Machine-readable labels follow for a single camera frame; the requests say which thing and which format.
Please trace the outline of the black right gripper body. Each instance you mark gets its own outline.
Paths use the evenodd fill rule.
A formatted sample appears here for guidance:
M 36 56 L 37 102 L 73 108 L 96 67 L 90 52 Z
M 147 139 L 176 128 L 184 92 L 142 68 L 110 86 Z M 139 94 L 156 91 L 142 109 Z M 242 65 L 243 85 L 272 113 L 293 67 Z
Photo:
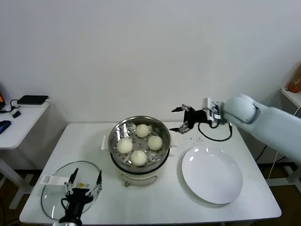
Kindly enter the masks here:
M 196 123 L 209 123 L 207 119 L 207 114 L 204 110 L 195 110 L 192 107 L 189 107 L 184 112 L 184 124 L 188 126 L 189 129 L 192 129 Z

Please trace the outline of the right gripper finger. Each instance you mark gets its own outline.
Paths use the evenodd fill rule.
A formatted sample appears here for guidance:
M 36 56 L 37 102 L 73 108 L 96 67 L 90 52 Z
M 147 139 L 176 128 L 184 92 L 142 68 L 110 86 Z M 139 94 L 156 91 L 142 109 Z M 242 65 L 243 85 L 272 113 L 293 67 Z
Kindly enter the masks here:
M 185 121 L 180 127 L 170 128 L 169 130 L 180 134 L 185 134 L 190 131 L 189 123 L 188 121 Z
M 181 111 L 187 111 L 187 112 L 189 112 L 190 109 L 191 109 L 190 106 L 187 106 L 187 105 L 181 105 L 181 106 L 176 107 L 175 109 L 173 109 L 172 112 L 173 112 L 173 113 L 175 113 L 175 112 L 181 112 Z

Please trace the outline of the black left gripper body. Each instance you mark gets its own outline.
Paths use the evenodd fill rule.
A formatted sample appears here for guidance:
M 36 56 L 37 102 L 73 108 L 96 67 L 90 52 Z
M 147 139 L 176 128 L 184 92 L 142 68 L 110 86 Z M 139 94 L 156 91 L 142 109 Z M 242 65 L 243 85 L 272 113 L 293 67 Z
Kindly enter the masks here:
M 74 188 L 73 194 L 66 194 L 61 199 L 64 209 L 64 216 L 59 219 L 59 223 L 82 223 L 81 215 L 86 204 L 93 201 L 93 197 L 86 196 L 89 189 Z

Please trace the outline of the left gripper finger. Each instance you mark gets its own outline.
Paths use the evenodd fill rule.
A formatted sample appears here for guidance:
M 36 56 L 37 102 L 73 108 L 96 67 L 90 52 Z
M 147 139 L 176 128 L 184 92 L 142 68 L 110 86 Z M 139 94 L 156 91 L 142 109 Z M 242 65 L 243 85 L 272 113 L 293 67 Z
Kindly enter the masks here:
M 89 189 L 88 192 L 86 192 L 86 196 L 97 197 L 101 191 L 102 191 L 102 170 L 100 170 L 98 174 L 96 185 L 93 188 Z
M 79 168 L 76 168 L 75 171 L 69 177 L 68 182 L 64 183 L 64 188 L 66 190 L 65 194 L 73 194 L 72 186 L 73 186 L 73 182 L 76 178 L 76 175 L 78 173 L 78 170 L 79 170 Z

